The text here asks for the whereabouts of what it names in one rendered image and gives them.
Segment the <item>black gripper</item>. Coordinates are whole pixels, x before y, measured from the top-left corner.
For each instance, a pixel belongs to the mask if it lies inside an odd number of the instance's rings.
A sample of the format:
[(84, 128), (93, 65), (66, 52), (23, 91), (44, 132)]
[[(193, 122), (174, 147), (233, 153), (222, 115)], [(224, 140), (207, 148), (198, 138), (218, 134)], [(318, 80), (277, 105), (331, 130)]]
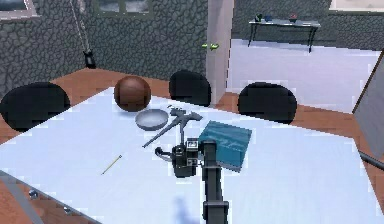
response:
[(155, 149), (155, 154), (166, 162), (171, 162), (177, 178), (191, 177), (196, 174), (198, 164), (198, 151), (189, 150), (184, 145), (172, 148), (172, 153), (164, 152), (161, 147)]

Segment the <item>grey side table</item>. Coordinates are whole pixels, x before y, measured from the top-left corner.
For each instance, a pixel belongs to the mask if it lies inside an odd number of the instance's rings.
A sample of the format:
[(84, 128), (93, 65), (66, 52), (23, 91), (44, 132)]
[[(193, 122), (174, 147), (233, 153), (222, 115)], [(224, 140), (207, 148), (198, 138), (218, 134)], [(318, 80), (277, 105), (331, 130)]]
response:
[(309, 28), (309, 36), (307, 41), (308, 46), (308, 52), (312, 52), (312, 46), (315, 34), (317, 30), (321, 27), (321, 24), (318, 21), (303, 21), (303, 20), (297, 20), (294, 21), (290, 20), (283, 20), (283, 19), (271, 19), (269, 21), (266, 21), (265, 19), (257, 20), (251, 20), (248, 22), (250, 25), (250, 36), (248, 39), (248, 46), (250, 46), (251, 42), (255, 40), (256, 38), (256, 32), (257, 28), (259, 26), (280, 26), (280, 27), (295, 27), (295, 28)]

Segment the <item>brown ball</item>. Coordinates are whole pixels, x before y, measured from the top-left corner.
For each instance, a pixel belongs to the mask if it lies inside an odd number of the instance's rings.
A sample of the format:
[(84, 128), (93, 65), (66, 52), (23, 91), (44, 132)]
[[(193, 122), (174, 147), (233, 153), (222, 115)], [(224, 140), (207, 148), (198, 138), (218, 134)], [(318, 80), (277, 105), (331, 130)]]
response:
[(138, 112), (148, 106), (151, 100), (151, 88), (141, 77), (126, 76), (116, 83), (114, 100), (122, 110)]

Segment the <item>teal book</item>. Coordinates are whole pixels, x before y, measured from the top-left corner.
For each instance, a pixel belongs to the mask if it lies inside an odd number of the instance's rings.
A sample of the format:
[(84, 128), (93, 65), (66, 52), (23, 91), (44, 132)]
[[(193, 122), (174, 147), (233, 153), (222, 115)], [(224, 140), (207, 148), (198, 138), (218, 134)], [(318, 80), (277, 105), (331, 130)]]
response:
[(199, 136), (199, 141), (216, 142), (216, 160), (224, 168), (240, 172), (245, 159), (252, 131), (249, 129), (209, 121)]

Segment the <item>black round chair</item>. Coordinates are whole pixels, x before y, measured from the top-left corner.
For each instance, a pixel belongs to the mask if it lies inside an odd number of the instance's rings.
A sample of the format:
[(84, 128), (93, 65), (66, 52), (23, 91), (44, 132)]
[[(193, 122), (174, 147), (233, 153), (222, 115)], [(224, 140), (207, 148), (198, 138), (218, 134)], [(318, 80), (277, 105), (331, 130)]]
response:
[(200, 73), (180, 70), (169, 80), (169, 94), (172, 100), (208, 107), (211, 104), (211, 86)]
[(67, 93), (50, 82), (35, 82), (9, 91), (0, 101), (0, 115), (15, 131), (31, 128), (71, 106)]
[(239, 94), (241, 115), (290, 124), (297, 111), (294, 94), (284, 86), (267, 82), (248, 84)]

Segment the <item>white room door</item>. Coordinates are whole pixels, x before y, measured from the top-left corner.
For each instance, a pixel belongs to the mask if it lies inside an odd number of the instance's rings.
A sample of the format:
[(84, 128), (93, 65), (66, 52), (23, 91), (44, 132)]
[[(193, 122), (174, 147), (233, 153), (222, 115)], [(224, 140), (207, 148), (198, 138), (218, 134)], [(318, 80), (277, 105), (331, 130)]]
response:
[(206, 51), (206, 78), (211, 86), (211, 107), (215, 107), (226, 92), (229, 67), (233, 8), (235, 0), (208, 0), (207, 44), (219, 48)]

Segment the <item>grey door with brown edge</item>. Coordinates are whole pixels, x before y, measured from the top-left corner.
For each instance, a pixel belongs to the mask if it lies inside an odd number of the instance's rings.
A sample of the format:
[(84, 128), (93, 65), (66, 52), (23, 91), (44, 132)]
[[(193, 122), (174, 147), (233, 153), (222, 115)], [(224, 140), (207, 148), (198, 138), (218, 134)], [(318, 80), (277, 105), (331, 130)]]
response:
[(384, 157), (384, 50), (353, 109), (374, 158)]

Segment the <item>white desk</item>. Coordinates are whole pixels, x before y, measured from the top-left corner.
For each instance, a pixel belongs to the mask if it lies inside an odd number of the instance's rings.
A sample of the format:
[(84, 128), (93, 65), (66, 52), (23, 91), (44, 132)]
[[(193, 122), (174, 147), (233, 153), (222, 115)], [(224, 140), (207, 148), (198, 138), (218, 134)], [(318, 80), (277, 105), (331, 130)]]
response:
[[(212, 108), (185, 135), (209, 121), (252, 131), (240, 172), (222, 173), (229, 224), (384, 224), (353, 140)], [(176, 145), (172, 129), (135, 124), (107, 89), (0, 145), (0, 170), (102, 224), (205, 224), (199, 175), (178, 179), (154, 150)], [(104, 175), (103, 170), (119, 155)]]

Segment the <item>pale framed picture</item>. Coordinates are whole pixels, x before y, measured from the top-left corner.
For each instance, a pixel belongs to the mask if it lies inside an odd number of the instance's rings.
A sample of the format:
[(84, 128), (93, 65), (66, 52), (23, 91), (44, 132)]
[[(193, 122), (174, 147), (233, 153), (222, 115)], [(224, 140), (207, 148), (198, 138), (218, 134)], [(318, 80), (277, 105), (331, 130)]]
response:
[(332, 11), (384, 12), (384, 0), (331, 0)]

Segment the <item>white framed window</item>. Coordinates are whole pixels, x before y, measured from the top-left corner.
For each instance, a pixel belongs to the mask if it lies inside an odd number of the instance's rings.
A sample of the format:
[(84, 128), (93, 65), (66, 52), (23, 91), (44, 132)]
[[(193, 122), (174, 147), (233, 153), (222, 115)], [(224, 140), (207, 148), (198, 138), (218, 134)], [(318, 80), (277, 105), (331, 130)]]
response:
[(32, 0), (0, 0), (0, 20), (37, 17)]

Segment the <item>grey bowl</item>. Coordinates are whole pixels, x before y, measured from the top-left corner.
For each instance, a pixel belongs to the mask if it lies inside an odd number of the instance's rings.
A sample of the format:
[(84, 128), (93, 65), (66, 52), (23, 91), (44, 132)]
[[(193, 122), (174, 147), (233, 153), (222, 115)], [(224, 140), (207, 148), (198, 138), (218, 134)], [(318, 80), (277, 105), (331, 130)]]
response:
[(168, 123), (168, 113), (161, 109), (141, 111), (135, 117), (136, 125), (144, 131), (156, 131)]

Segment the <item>yellow pencil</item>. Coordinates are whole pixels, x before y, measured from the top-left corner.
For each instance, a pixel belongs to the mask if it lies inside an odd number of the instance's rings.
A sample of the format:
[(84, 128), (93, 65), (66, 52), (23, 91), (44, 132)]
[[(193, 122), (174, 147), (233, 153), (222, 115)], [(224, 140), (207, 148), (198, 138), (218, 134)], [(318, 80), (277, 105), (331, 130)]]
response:
[(101, 173), (101, 175), (104, 175), (119, 159), (122, 158), (122, 155), (120, 154), (117, 156)]

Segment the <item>dark framed window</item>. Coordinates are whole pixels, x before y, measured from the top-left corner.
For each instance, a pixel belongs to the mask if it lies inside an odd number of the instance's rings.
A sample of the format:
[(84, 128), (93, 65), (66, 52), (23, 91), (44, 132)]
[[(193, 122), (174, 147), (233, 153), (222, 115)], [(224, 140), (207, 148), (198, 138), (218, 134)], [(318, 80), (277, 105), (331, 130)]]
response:
[(153, 13), (152, 0), (94, 0), (95, 11), (109, 17), (149, 17)]

